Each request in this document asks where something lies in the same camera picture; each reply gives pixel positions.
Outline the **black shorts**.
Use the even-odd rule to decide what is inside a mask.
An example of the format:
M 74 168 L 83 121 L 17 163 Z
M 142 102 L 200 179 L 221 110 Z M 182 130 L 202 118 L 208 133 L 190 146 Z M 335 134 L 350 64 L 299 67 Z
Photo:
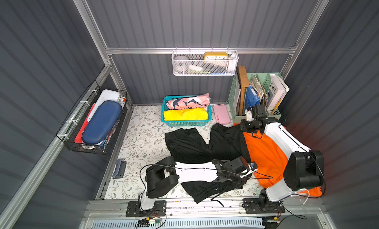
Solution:
M 168 132 L 165 134 L 165 143 L 174 160 L 185 164 L 204 164 L 212 160 L 233 161 L 239 157 L 251 162 L 244 134 L 237 125 L 225 127 L 219 123 L 214 124 L 210 130 L 208 144 L 196 128 L 181 128 Z M 196 203 L 200 203 L 213 195 L 241 189 L 246 182 L 240 180 L 237 183 L 220 183 L 197 180 L 185 182 L 182 187 Z

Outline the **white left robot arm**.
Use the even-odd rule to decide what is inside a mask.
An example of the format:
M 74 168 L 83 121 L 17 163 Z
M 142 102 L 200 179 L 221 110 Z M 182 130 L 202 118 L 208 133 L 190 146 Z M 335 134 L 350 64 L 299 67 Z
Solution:
M 145 188 L 138 201 L 140 210 L 148 211 L 155 207 L 157 198 L 168 194 L 178 184 L 196 203 L 208 197 L 214 201 L 223 193 L 243 188 L 258 166 L 255 162 L 248 163 L 243 157 L 203 164 L 186 164 L 166 157 L 142 169 L 146 170 L 145 178 L 141 178 Z

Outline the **roll of tape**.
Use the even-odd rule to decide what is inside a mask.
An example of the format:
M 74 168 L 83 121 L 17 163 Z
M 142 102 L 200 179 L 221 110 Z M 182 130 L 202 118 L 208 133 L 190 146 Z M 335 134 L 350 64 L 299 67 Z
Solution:
M 173 71 L 176 73 L 186 73 L 189 67 L 189 59 L 184 55 L 173 58 Z

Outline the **blue binder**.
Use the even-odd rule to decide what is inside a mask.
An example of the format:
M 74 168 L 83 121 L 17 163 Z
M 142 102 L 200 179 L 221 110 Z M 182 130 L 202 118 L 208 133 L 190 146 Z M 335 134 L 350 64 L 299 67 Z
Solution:
M 257 92 L 252 86 L 246 88 L 245 99 L 244 99 L 244 107 L 248 109 L 249 107 L 253 107 L 256 105 L 260 105 L 260 98 L 257 95 Z

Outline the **white yellow book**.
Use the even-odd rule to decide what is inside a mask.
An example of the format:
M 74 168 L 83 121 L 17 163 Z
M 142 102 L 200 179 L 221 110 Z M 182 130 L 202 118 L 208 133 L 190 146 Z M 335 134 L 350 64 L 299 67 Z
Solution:
M 275 74 L 270 74 L 269 89 L 267 93 L 267 108 L 269 115 L 274 115 L 279 105 L 289 92 L 290 88 L 285 84 L 282 78 Z

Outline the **pink plastic case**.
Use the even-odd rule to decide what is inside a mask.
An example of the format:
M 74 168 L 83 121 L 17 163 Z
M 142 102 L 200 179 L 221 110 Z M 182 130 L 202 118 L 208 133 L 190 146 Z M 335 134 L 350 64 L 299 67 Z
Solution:
M 213 106 L 215 120 L 221 125 L 228 125 L 231 123 L 229 112 L 225 104 L 218 104 Z

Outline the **mint green file organizer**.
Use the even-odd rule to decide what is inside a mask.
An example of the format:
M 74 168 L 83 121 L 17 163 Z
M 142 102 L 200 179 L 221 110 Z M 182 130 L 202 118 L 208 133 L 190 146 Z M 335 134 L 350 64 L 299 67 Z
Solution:
M 278 110 L 289 87 L 279 73 L 248 73 L 247 86 L 240 85 L 235 74 L 229 95 L 233 123 L 243 124 L 253 120 L 278 122 Z

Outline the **teal plastic basket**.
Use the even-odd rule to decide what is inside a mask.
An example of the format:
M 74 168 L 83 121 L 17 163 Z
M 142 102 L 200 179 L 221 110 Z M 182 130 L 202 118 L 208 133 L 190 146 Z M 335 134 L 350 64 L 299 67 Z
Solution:
M 207 120 L 203 120 L 203 121 L 165 121 L 163 118 L 163 113 L 164 113 L 164 111 L 169 110 L 164 103 L 165 98 L 163 99 L 163 103 L 162 103 L 161 121 L 164 122 L 165 124 L 167 124 L 168 126 L 171 126 L 171 127 L 204 126 L 212 120 L 212 108 L 211 108 L 211 105 L 209 104 L 209 106 L 207 108 L 204 108 L 207 111 L 208 116 L 209 116 L 209 118 Z

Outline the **yellow folded cloth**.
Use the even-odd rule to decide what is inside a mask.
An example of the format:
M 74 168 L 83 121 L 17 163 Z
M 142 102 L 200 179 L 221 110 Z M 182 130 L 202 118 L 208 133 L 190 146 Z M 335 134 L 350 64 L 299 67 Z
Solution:
M 165 121 L 203 121 L 209 118 L 203 108 L 164 111 Z

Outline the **yellow clock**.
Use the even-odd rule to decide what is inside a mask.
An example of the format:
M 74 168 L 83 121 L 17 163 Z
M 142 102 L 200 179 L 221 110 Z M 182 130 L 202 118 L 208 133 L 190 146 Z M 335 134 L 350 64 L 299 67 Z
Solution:
M 229 56 L 226 52 L 205 52 L 204 60 L 205 61 L 216 61 L 216 60 L 228 60 Z

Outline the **grey blue stapler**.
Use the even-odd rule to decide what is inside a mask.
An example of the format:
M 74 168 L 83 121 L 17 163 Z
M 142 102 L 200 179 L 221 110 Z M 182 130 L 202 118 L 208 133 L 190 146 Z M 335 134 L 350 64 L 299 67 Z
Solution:
M 126 169 L 126 161 L 123 159 L 118 159 L 116 161 L 116 165 L 115 165 L 114 172 L 112 174 L 112 178 L 113 179 L 123 178 L 124 173 L 125 173 L 125 169 Z

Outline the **navy blue oval case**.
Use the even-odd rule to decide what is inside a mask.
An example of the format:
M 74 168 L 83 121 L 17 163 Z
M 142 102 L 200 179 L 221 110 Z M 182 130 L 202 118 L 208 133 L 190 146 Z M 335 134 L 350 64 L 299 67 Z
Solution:
M 114 127 L 121 111 L 122 106 L 118 102 L 103 102 L 84 129 L 82 141 L 89 145 L 101 143 Z

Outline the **white flat box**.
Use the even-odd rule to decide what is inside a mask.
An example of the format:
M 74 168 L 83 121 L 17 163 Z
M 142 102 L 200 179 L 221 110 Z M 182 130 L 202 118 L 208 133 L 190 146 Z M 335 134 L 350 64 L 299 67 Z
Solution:
M 90 122 L 91 118 L 93 117 L 94 113 L 96 112 L 97 108 L 105 101 L 118 101 L 120 98 L 120 93 L 117 91 L 112 90 L 103 90 L 97 99 L 95 103 L 93 104 L 88 116 L 87 116 L 87 122 Z

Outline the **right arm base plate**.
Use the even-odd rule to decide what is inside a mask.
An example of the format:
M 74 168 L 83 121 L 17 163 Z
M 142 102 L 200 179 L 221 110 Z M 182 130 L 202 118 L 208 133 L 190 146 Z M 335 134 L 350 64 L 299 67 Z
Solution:
M 244 198 L 241 206 L 247 214 L 271 213 L 281 215 L 285 212 L 284 207 L 279 202 L 259 198 Z

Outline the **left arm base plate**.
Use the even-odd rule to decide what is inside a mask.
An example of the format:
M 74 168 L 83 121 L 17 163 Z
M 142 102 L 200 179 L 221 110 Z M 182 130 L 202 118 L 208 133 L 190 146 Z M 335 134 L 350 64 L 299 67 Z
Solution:
M 151 209 L 142 208 L 139 201 L 130 201 L 127 204 L 125 217 L 165 217 L 166 209 L 167 201 L 165 200 L 155 201 L 154 206 Z

